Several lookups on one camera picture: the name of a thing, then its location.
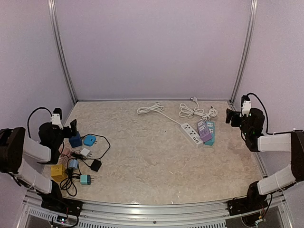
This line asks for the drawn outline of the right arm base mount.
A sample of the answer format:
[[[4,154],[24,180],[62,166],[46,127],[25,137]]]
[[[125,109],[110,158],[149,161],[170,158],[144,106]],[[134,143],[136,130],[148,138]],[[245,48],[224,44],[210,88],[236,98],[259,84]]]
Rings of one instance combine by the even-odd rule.
[[[227,202],[228,211],[230,216],[244,214],[252,212],[255,210],[266,209],[268,207],[268,202],[263,199],[258,202],[248,202],[247,198],[233,198]]]

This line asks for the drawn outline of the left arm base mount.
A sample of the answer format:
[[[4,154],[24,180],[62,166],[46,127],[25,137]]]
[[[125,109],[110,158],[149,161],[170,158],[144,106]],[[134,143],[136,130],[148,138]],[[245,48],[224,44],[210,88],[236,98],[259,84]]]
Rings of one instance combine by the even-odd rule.
[[[83,207],[83,202],[66,198],[63,198],[61,200],[49,199],[43,200],[41,203],[41,207],[50,211],[66,215],[80,216]]]

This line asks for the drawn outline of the blue cube socket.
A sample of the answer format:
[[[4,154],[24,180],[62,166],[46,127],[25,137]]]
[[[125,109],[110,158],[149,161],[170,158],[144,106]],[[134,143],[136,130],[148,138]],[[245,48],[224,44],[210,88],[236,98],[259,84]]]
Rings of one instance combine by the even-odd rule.
[[[79,132],[76,133],[76,136],[72,136],[71,138],[69,138],[68,141],[72,148],[82,146],[82,139]]]

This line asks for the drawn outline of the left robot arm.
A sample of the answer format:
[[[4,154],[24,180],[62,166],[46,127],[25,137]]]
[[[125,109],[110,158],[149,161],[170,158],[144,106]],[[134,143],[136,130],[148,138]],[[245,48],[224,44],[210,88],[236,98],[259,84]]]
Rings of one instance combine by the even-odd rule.
[[[45,165],[56,165],[64,151],[64,140],[77,135],[77,120],[69,126],[47,122],[39,127],[40,142],[26,133],[24,127],[0,131],[0,172],[8,174],[18,186],[36,190],[38,195],[56,211],[62,211],[66,200],[59,185],[41,175],[26,162],[24,156]]]

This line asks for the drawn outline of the purple power strip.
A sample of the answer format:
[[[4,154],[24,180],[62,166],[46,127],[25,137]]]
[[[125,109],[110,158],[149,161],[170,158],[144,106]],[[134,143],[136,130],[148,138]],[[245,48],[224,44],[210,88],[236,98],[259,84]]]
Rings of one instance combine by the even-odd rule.
[[[211,139],[211,135],[209,133],[206,122],[210,121],[212,118],[218,116],[218,111],[211,106],[208,112],[205,112],[203,108],[200,108],[197,97],[192,97],[190,99],[192,102],[196,104],[196,107],[190,108],[185,103],[180,103],[179,106],[179,117],[181,118],[192,118],[199,117],[199,121],[196,123],[198,134],[201,140],[204,142]]]

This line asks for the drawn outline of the black charger with cable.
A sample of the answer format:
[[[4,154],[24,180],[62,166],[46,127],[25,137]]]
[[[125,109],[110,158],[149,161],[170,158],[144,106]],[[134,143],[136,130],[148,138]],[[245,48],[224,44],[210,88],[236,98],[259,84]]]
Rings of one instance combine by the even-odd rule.
[[[84,136],[81,136],[81,139],[82,139],[82,146],[84,146],[84,148],[87,148],[87,149],[88,149],[89,146],[85,146],[85,145],[83,144],[83,139],[84,139],[84,137],[87,136],[87,135],[88,135],[88,134],[86,134],[86,135],[84,135]],[[100,169],[101,166],[102,166],[101,159],[102,159],[102,158],[106,155],[106,153],[110,150],[111,144],[110,144],[110,142],[108,141],[108,139],[107,139],[106,137],[102,136],[102,135],[98,135],[98,134],[92,134],[92,135],[95,135],[96,138],[104,139],[105,142],[107,143],[108,147],[107,147],[107,149],[105,150],[105,152],[104,152],[102,155],[99,155],[99,156],[96,157],[96,158],[91,157],[91,158],[88,158],[88,159],[87,159],[87,158],[84,158],[84,157],[80,154],[80,152],[79,152],[79,153],[77,153],[77,152],[71,152],[70,155],[72,156],[73,159],[82,161],[82,162],[83,162],[87,167],[89,167],[92,171],[98,172],[99,169]]]

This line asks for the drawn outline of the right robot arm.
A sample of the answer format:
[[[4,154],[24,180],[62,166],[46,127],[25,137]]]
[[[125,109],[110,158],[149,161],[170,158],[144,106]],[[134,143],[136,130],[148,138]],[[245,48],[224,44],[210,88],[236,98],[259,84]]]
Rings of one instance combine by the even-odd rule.
[[[304,180],[304,132],[294,130],[288,133],[262,134],[265,116],[257,108],[244,114],[226,110],[226,123],[239,127],[247,148],[251,152],[287,152],[291,154],[290,164],[276,173],[251,183],[245,198],[239,203],[248,211],[262,205],[270,193],[287,189]]]

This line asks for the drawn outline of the teal charger with cable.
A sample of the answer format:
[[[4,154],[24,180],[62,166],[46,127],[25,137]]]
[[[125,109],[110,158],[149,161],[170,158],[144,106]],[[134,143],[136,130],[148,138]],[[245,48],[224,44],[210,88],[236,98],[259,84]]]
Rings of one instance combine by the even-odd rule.
[[[75,173],[73,168],[67,169],[66,174],[66,177],[60,182],[59,187],[71,197],[75,197],[78,193],[74,180],[78,180],[81,185],[92,184],[93,179],[89,174]]]

